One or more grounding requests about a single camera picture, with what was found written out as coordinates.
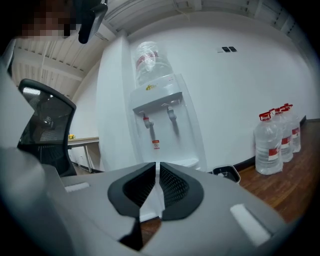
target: small trash bin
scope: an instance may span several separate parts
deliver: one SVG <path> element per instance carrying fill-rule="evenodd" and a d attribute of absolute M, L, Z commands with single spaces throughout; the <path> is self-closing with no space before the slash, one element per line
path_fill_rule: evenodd
<path fill-rule="evenodd" d="M 217 176 L 229 179 L 237 184 L 240 183 L 240 175 L 233 165 L 219 166 L 213 169 L 212 173 Z"/>

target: water dispenser label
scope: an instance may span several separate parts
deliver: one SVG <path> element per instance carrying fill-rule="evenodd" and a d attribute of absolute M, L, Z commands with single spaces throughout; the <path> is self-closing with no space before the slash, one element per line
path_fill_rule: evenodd
<path fill-rule="evenodd" d="M 276 160 L 279 157 L 279 152 L 277 148 L 269 149 L 269 161 Z"/>
<path fill-rule="evenodd" d="M 300 134 L 300 128 L 299 127 L 297 127 L 297 128 L 292 130 L 292 138 L 293 139 L 298 138 L 299 134 Z"/>
<path fill-rule="evenodd" d="M 155 149 L 155 150 L 159 150 L 160 149 L 159 140 L 153 140 L 152 143 L 153 143 L 153 149 Z"/>
<path fill-rule="evenodd" d="M 289 148 L 290 146 L 290 140 L 291 140 L 291 136 L 283 138 L 282 142 L 281 142 L 281 148 L 282 149 L 286 149 Z"/>

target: white wall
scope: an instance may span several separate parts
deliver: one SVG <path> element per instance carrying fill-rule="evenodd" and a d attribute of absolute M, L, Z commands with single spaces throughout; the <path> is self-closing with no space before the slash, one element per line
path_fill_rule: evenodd
<path fill-rule="evenodd" d="M 76 105 L 76 111 L 70 126 L 70 134 L 74 134 L 77 139 L 98 137 L 96 94 L 97 79 L 100 61 L 91 69 L 82 81 L 79 89 L 72 101 Z M 93 169 L 104 171 L 99 145 L 92 143 L 87 146 L 88 156 Z M 68 150 L 72 162 L 88 167 L 84 147 L 74 147 Z"/>
<path fill-rule="evenodd" d="M 259 21 L 221 12 L 179 15 L 130 35 L 131 55 L 143 41 L 165 48 L 182 74 L 199 121 L 207 166 L 255 155 L 258 115 L 292 103 L 302 118 L 320 118 L 320 88 L 291 39 Z M 236 53 L 217 53 L 233 46 Z"/>
<path fill-rule="evenodd" d="M 207 167 L 255 155 L 259 114 L 284 103 L 302 118 L 320 118 L 320 88 L 291 39 L 247 17 L 197 12 L 155 22 L 113 41 L 103 52 L 97 81 L 97 125 L 106 170 L 137 163 L 128 122 L 135 88 L 135 49 L 156 41 L 182 74 L 199 121 Z M 217 53 L 234 46 L 236 53 Z"/>
<path fill-rule="evenodd" d="M 130 48 L 122 34 L 104 49 L 97 80 L 97 127 L 106 171 L 137 163 L 127 112 L 129 93 L 133 89 Z"/>

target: red label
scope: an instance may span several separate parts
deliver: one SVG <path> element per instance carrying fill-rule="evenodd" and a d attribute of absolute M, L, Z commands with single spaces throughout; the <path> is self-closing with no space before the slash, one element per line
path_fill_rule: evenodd
<path fill-rule="evenodd" d="M 290 138 L 291 138 L 290 136 L 289 136 L 289 137 L 286 137 L 286 138 L 283 138 L 281 144 L 282 144 L 282 145 L 288 144 L 288 143 L 290 142 Z"/>
<path fill-rule="evenodd" d="M 299 127 L 292 130 L 292 134 L 293 135 L 297 134 L 298 132 L 300 132 L 300 128 Z"/>
<path fill-rule="evenodd" d="M 278 154 L 277 148 L 269 149 L 269 157 L 274 156 L 276 154 Z"/>

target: wooden floor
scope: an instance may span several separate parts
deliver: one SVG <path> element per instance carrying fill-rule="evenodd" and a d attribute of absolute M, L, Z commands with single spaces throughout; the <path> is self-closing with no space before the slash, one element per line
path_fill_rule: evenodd
<path fill-rule="evenodd" d="M 306 211 L 320 177 L 320 121 L 306 121 L 301 127 L 301 151 L 283 165 L 283 171 L 261 175 L 255 167 L 240 173 L 240 185 L 273 207 L 291 222 Z M 159 218 L 141 223 L 143 244 L 161 225 Z"/>

